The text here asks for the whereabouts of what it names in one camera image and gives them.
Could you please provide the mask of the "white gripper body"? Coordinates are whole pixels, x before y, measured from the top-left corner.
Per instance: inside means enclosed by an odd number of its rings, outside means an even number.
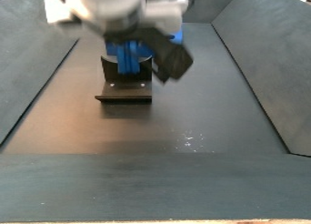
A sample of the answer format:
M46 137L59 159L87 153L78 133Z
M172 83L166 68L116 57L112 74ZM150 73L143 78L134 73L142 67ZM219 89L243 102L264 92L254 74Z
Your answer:
M102 35L136 27L175 34L188 5L190 0L44 0L51 25L82 24Z

